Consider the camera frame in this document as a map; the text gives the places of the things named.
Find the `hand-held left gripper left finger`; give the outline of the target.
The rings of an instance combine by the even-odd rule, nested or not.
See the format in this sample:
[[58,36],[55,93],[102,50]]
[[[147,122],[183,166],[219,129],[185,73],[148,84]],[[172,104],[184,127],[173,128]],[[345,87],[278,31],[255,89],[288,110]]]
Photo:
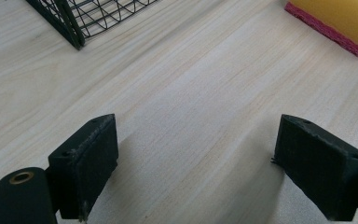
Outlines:
[[113,114],[89,120],[48,156],[53,204],[64,219],[86,220],[117,167]]

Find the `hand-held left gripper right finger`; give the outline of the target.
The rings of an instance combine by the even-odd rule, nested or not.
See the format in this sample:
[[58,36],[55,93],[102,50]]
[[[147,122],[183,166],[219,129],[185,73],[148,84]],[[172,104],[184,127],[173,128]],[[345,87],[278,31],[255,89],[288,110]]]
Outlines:
[[358,210],[358,149],[306,119],[281,116],[272,162],[330,221]]

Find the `yellow sponge with red pad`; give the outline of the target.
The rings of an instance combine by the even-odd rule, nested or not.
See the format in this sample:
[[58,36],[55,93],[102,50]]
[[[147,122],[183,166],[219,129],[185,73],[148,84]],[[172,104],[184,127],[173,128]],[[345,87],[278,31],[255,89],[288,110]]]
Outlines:
[[358,57],[358,0],[288,0],[284,9]]

